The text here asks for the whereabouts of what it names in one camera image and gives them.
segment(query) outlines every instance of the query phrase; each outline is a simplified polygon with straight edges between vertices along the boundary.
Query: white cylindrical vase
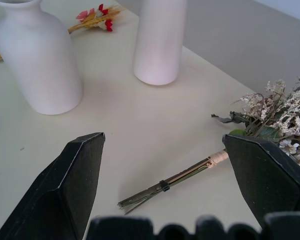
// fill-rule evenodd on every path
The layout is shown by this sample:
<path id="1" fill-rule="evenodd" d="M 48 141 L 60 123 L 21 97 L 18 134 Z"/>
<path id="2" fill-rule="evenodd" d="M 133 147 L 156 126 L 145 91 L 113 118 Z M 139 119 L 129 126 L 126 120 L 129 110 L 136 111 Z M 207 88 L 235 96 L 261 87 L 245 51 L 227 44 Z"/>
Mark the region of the white cylindrical vase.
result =
<path id="1" fill-rule="evenodd" d="M 67 28 L 40 7 L 41 0 L 0 0 L 0 54 L 19 88 L 38 113 L 57 115 L 83 96 Z"/>
<path id="2" fill-rule="evenodd" d="M 151 85 L 173 82 L 179 73 L 187 0 L 143 0 L 133 70 Z"/>

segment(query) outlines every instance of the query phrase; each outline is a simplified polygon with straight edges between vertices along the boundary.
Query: table surface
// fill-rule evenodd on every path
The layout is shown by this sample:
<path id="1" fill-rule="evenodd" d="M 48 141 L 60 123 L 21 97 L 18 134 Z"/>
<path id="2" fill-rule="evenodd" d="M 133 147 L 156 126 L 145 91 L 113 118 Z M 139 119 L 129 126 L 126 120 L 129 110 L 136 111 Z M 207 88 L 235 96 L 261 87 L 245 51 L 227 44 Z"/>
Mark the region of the table surface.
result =
<path id="1" fill-rule="evenodd" d="M 78 13 L 100 3 L 114 2 L 47 0 L 42 8 L 70 27 Z M 231 103 L 251 90 L 187 48 L 175 82 L 160 87 L 142 83 L 132 72 L 137 26 L 138 17 L 125 10 L 112 33 L 72 34 L 84 97 L 65 114 L 34 112 L 0 63 L 0 227 L 36 176 L 79 136 L 106 136 L 91 217 L 122 215 L 119 201 L 223 149 L 223 134 L 236 126 L 219 123 L 211 114 L 239 110 Z M 131 215 L 150 218 L 156 232 L 167 223 L 193 232 L 195 220 L 206 214 L 217 216 L 226 228 L 234 222 L 259 228 L 229 160 L 159 194 Z"/>

